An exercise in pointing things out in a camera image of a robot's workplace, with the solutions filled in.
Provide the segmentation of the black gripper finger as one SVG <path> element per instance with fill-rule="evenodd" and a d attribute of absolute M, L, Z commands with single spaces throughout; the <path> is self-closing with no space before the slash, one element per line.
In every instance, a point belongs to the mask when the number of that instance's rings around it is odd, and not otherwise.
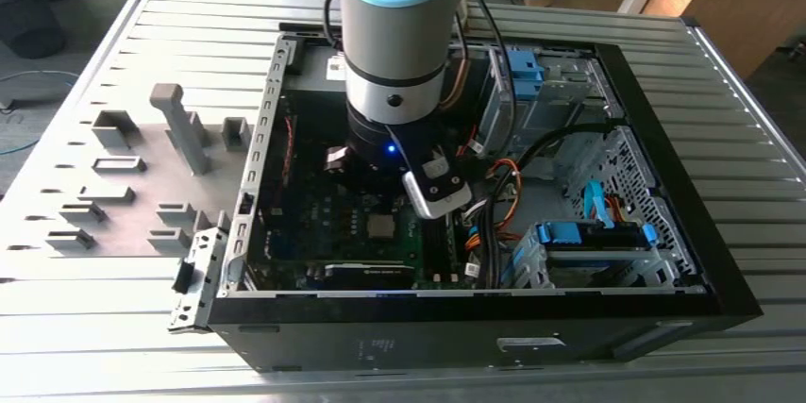
<path fill-rule="evenodd" d="M 347 146 L 333 146 L 325 153 L 325 170 L 329 173 L 346 173 L 351 167 L 353 152 Z"/>

